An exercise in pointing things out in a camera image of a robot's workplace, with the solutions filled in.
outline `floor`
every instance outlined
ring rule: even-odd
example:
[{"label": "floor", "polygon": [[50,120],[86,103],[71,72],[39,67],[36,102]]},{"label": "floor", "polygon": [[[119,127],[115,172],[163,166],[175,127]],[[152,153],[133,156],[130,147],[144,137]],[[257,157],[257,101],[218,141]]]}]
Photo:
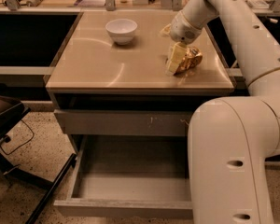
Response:
[{"label": "floor", "polygon": [[[24,121],[35,132],[35,137],[29,144],[18,149],[7,158],[13,164],[20,164],[23,170],[53,180],[59,173],[67,158],[73,152],[67,137],[61,132],[52,112],[31,112]],[[31,137],[31,133],[23,123],[19,123],[11,132],[12,141],[3,144],[5,152],[12,151],[18,144]],[[280,161],[267,162],[266,172],[273,206],[275,224],[280,224]],[[65,199],[72,169],[67,173],[61,185],[56,189],[52,199],[39,216],[38,224],[64,223],[93,223],[93,224],[193,224],[192,220],[176,219],[143,219],[108,218],[108,217],[64,217],[53,202],[56,199]],[[10,180],[11,185],[0,177],[0,224],[24,223],[44,195],[44,190]]]}]

